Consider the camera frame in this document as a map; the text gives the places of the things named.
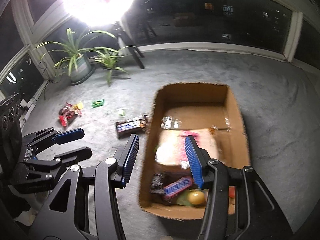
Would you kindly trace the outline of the white gloved left hand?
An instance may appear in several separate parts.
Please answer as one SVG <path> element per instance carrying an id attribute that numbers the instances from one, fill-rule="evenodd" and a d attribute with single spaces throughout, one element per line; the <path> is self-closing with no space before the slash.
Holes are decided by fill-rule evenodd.
<path id="1" fill-rule="evenodd" d="M 22 224 L 24 224 L 26 226 L 31 226 L 31 224 L 33 224 L 37 214 L 39 213 L 41 207 L 43 206 L 44 202 L 47 200 L 49 194 L 50 194 L 49 191 L 32 193 L 32 194 L 16 193 L 16 195 L 18 197 L 21 197 L 27 201 L 27 203 L 30 205 L 30 208 L 28 211 L 23 211 L 14 220 L 21 222 Z"/>

